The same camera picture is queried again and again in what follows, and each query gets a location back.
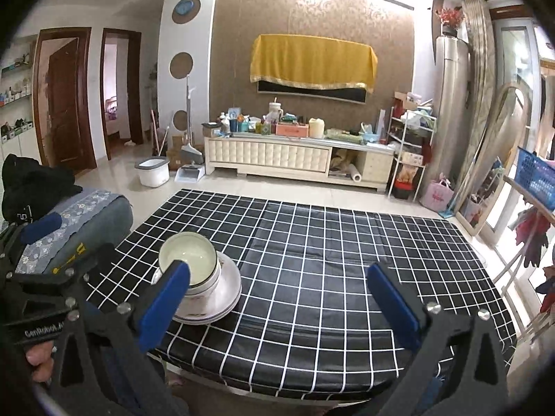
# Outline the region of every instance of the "brown circle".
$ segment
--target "brown circle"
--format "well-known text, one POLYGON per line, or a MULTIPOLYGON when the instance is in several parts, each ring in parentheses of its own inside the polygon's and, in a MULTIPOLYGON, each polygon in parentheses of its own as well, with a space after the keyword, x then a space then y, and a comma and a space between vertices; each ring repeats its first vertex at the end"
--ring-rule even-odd
POLYGON ((185 131, 187 129, 187 112, 184 110, 177 111, 171 121, 178 131, 185 131))
POLYGON ((174 23, 182 25, 194 19, 196 17, 196 14, 199 13, 199 11, 200 11, 200 0, 179 0, 177 5, 174 7, 174 10, 171 13, 171 19, 174 21, 174 23), (180 3, 184 1, 191 1, 193 3, 193 8, 186 14, 180 14, 177 12, 177 7, 180 3))
POLYGON ((188 74, 191 73, 193 69, 193 58, 189 53, 185 53, 182 51, 181 53, 177 53, 170 62, 170 73, 171 76, 180 80, 185 78, 188 74))

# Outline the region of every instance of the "blue basket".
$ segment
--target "blue basket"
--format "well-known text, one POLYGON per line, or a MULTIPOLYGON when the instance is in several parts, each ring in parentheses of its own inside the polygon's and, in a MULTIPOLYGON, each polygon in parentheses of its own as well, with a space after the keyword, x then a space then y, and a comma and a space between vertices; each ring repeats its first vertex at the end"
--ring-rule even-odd
POLYGON ((547 162, 518 147, 517 173, 514 180, 545 207, 555 210, 555 169, 547 162))

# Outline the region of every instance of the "tile floor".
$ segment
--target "tile floor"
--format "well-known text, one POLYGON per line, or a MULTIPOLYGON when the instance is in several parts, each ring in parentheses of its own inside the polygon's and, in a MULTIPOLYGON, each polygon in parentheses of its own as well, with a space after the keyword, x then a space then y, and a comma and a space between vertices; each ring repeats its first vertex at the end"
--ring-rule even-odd
MULTIPOLYGON (((98 187, 125 195, 133 206, 134 223, 132 229, 137 228, 162 203, 179 189, 199 189, 211 192, 221 192, 248 197, 268 198, 271 200, 304 203, 319 206, 331 206, 360 211, 402 214, 417 217, 438 218, 439 215, 419 204, 387 198, 386 195, 373 193, 367 189, 346 187, 323 183, 303 182, 296 180, 274 179, 270 177, 248 176, 237 178, 234 170, 216 170, 210 176, 205 176, 195 184, 175 183, 171 173, 170 181, 156 189, 150 189, 140 184, 134 169, 135 162, 150 156, 149 145, 124 147, 112 161, 103 159, 98 161, 98 168, 82 173, 77 178, 77 184, 88 187, 98 187)), ((452 218, 451 221, 459 227, 461 232, 475 248, 479 257, 486 265, 486 270, 494 277, 502 264, 496 253, 485 245, 479 238, 471 238, 460 224, 452 218)), ((520 298, 513 296, 515 305, 520 312, 520 298)), ((527 355, 526 349, 517 349, 513 364, 520 364, 527 355)), ((221 390, 210 389, 204 385, 184 379, 184 386, 176 392, 182 395, 191 406, 193 415, 214 414, 218 409, 226 409, 227 414, 249 415, 264 411, 265 414, 283 414, 288 412, 298 415, 312 415, 321 413, 321 409, 314 413, 314 409, 306 406, 283 406, 268 401, 252 399, 244 396, 227 395, 221 390)))

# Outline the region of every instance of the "flower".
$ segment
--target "flower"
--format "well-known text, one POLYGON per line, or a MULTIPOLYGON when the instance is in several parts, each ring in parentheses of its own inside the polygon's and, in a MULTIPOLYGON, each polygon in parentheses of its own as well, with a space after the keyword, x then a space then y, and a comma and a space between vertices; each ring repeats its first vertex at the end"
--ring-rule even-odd
POLYGON ((464 19, 462 9, 443 8, 441 11, 436 11, 436 15, 439 17, 443 25, 450 26, 456 30, 459 29, 462 19, 464 19))

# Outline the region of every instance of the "brown wallpaper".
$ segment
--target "brown wallpaper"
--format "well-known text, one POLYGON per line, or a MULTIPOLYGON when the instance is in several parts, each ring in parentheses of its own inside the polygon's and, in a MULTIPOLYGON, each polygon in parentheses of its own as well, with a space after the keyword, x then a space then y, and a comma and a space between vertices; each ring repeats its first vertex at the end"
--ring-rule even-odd
POLYGON ((268 112, 272 94, 249 80, 250 53, 260 34, 304 34, 371 45, 378 57, 376 85, 364 105, 308 96, 277 95, 285 112, 321 118, 326 127, 356 129, 376 123, 395 91, 411 90, 412 11, 384 0, 216 0, 210 58, 210 119, 230 107, 268 112))

